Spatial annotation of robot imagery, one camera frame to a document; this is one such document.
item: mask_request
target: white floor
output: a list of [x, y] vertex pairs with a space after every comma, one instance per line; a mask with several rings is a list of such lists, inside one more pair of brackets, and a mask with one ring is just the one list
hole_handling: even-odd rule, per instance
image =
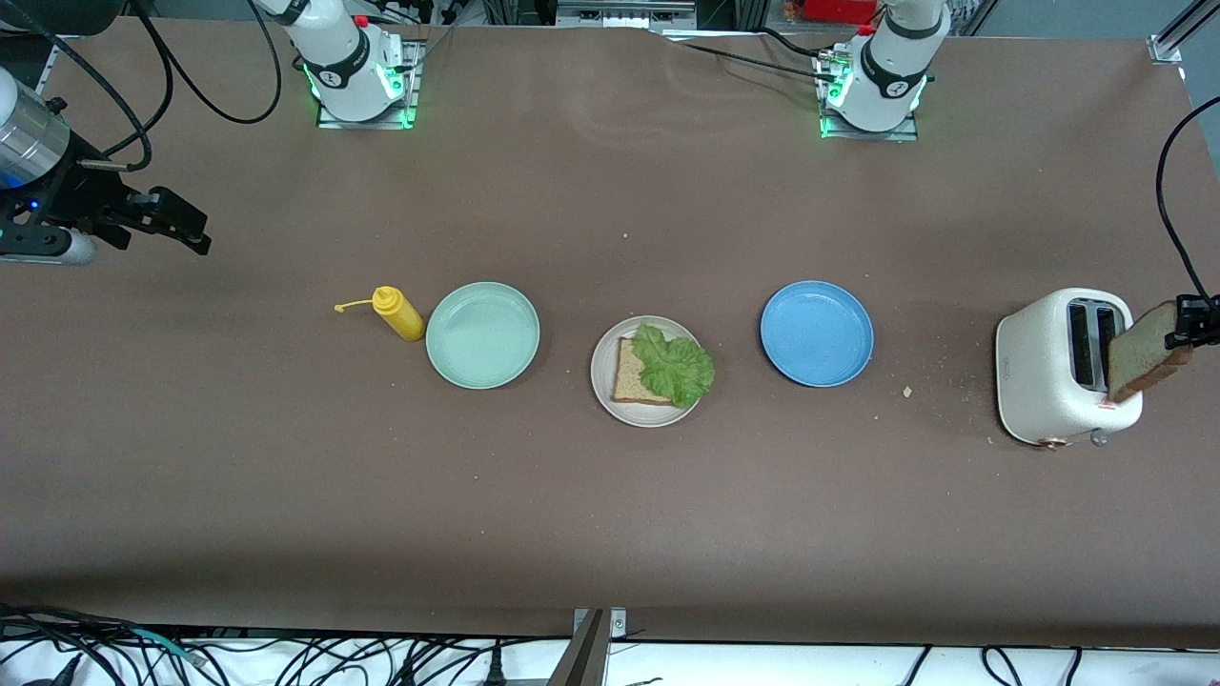
[[[232, 648], [250, 648], [264, 644], [262, 638], [227, 640], [221, 643]], [[348, 641], [334, 652], [350, 654], [366, 641]], [[489, 641], [470, 641], [470, 646], [488, 646]], [[23, 643], [0, 644], [0, 659]], [[409, 643], [394, 651], [395, 664], [401, 663]], [[543, 641], [512, 646], [504, 649], [504, 671], [509, 679], [545, 679], [550, 675], [565, 642]], [[232, 686], [272, 686], [284, 668], [303, 649], [303, 646], [279, 643], [251, 653], [223, 653], [212, 651], [222, 664]], [[1072, 659], [1070, 649], [1006, 649], [1027, 686], [1059, 686], [1064, 684]], [[462, 657], [450, 651], [432, 662], [444, 665]], [[616, 643], [611, 646], [608, 662], [606, 686], [639, 686], [660, 677], [661, 686], [742, 686], [742, 685], [817, 685], [817, 686], [895, 686], [903, 684], [919, 655], [919, 647], [859, 647], [859, 646], [742, 646], [742, 644], [647, 644]], [[143, 658], [132, 651], [137, 663]], [[116, 666], [126, 665], [109, 653]], [[34, 646], [0, 664], [0, 684], [22, 685], [37, 679], [51, 679], [68, 660], [49, 643]], [[150, 652], [151, 659], [156, 654]], [[367, 684], [384, 684], [390, 675], [388, 655], [375, 655], [359, 662], [367, 669]], [[993, 668], [1009, 679], [1003, 663], [993, 655]], [[96, 665], [82, 660], [73, 686], [113, 686], [113, 681]], [[336, 665], [332, 658], [311, 664], [299, 684], [314, 684]], [[456, 684], [478, 686], [487, 676], [488, 658], [467, 669]], [[217, 679], [212, 668], [205, 668]], [[445, 671], [428, 686], [445, 686], [455, 670]], [[418, 686], [431, 673], [425, 670], [416, 680]], [[178, 684], [162, 660], [156, 669], [161, 684]], [[131, 666], [123, 668], [121, 676], [129, 685], [139, 684], [145, 676]], [[1086, 651], [1075, 677], [1075, 686], [1208, 686], [1220, 679], [1220, 654], [1181, 653], [1164, 651]], [[921, 686], [997, 686], [980, 663], [977, 648], [935, 648], [924, 663], [916, 682]], [[190, 673], [192, 685], [209, 684], [203, 675]], [[325, 686], [365, 686], [365, 673], [356, 669], [336, 674]]]

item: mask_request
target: toast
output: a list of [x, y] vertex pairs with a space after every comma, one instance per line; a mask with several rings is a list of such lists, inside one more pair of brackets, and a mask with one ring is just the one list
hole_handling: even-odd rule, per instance
[[672, 405], [673, 400], [658, 395], [639, 380], [644, 363], [636, 356], [631, 338], [619, 339], [619, 369], [615, 371], [614, 392], [610, 399], [615, 403], [640, 403], [644, 405]]
[[1176, 326], [1176, 303], [1161, 303], [1110, 342], [1107, 365], [1110, 391], [1107, 395], [1111, 402], [1121, 403], [1152, 388], [1191, 361], [1194, 350], [1191, 345], [1165, 349], [1165, 334], [1172, 333]]

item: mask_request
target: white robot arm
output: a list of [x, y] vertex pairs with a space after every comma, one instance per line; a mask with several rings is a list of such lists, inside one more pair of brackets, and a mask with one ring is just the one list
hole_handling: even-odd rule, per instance
[[343, 0], [255, 0], [284, 27], [314, 93], [336, 118], [362, 122], [403, 99], [403, 39], [348, 15]]
[[900, 125], [919, 105], [927, 67], [949, 33], [949, 22], [944, 0], [891, 0], [876, 33], [836, 46], [847, 54], [847, 65], [827, 106], [861, 131]]

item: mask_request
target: white toaster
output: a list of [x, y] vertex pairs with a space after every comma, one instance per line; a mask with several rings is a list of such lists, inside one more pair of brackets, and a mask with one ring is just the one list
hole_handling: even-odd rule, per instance
[[1135, 323], [1119, 297], [1064, 288], [1004, 317], [996, 328], [999, 419], [1014, 437], [1047, 448], [1107, 436], [1139, 419], [1143, 393], [1107, 399], [1111, 339]]

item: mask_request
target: yellow squeeze bottle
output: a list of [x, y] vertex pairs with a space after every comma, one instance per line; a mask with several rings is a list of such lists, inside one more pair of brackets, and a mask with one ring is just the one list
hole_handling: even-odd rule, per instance
[[393, 286], [379, 286], [373, 291], [371, 300], [356, 300], [336, 305], [334, 311], [342, 312], [351, 305], [372, 304], [373, 310], [386, 320], [399, 336], [406, 341], [418, 341], [423, 338], [423, 317], [411, 306], [403, 292]]

